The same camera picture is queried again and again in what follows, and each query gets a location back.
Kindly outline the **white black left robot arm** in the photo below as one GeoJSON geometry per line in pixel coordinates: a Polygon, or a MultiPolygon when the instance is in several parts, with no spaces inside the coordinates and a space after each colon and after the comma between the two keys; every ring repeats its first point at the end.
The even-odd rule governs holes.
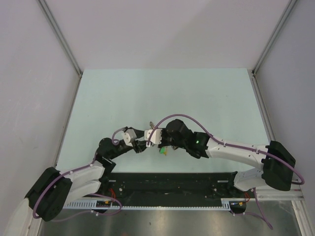
{"type": "Polygon", "coordinates": [[[41,174],[25,196],[34,219],[51,221],[68,203],[94,193],[106,195],[109,185],[101,178],[116,166],[112,160],[131,150],[143,152],[153,143],[152,129],[123,127],[119,131],[121,140],[112,136],[99,142],[91,163],[65,172],[49,167],[41,174]]]}

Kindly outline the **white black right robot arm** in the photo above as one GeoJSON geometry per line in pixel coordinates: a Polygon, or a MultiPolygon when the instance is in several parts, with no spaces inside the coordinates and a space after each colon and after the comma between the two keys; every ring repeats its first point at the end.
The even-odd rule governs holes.
{"type": "Polygon", "coordinates": [[[236,171],[231,175],[227,192],[232,197],[261,186],[280,191],[291,189],[296,160],[277,141],[266,146],[227,143],[204,132],[193,132],[183,121],[175,119],[161,130],[159,147],[165,146],[182,148],[197,159],[222,158],[251,166],[248,171],[236,171]]]}

